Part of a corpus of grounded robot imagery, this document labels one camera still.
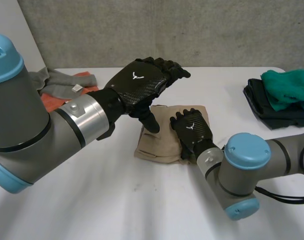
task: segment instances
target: white table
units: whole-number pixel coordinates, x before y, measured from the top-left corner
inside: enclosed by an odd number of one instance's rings
[[[273,67],[188,67],[154,104],[204,105],[214,142],[235,133],[265,139],[304,133],[270,131],[255,118],[242,93],[249,78]],[[98,85],[120,68],[89,71]],[[233,222],[227,218],[196,166],[164,165],[133,157],[141,124],[128,116],[113,135],[93,142],[18,195],[0,188],[0,240],[304,240],[304,205],[286,205],[256,193],[261,208]],[[280,194],[304,196],[304,176],[259,183]]]

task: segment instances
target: light blue joint cap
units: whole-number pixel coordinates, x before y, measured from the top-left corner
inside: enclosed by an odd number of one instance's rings
[[[256,170],[268,163],[271,149],[264,139],[244,132],[235,134],[228,140],[224,154],[234,167]]]
[[[240,201],[227,207],[224,211],[233,221],[247,218],[256,213],[260,208],[260,203],[256,198],[250,198]]]
[[[15,77],[23,67],[24,60],[12,41],[0,34],[0,83]]]
[[[25,188],[33,184],[25,182],[10,173],[6,168],[0,165],[0,186],[12,194],[18,194]]]

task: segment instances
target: green cloth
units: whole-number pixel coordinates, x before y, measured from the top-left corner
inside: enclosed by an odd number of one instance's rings
[[[304,69],[289,72],[269,70],[261,75],[268,101],[275,111],[298,103],[304,109]]]

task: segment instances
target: beige cloth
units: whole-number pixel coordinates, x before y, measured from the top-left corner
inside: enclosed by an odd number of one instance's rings
[[[192,162],[193,159],[189,159],[190,161],[181,159],[182,146],[176,132],[172,129],[170,124],[170,118],[176,117],[176,112],[181,112],[183,114],[184,109],[190,110],[191,108],[199,110],[207,124],[209,124],[207,111],[204,106],[151,106],[151,112],[155,115],[155,118],[160,125],[160,132],[151,133],[143,127],[134,156],[140,159],[164,164],[187,164]]]

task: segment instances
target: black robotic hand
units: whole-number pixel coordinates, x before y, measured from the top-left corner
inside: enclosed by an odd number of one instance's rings
[[[176,80],[190,76],[191,74],[176,62],[148,57],[128,64],[105,88],[118,94],[126,114],[138,118],[148,131],[158,133],[160,127],[149,106]]]
[[[177,112],[176,118],[170,118],[171,126],[181,141],[181,157],[188,159],[192,153],[195,153],[195,157],[198,158],[203,151],[215,147],[212,131],[199,110],[185,109],[183,114]]]

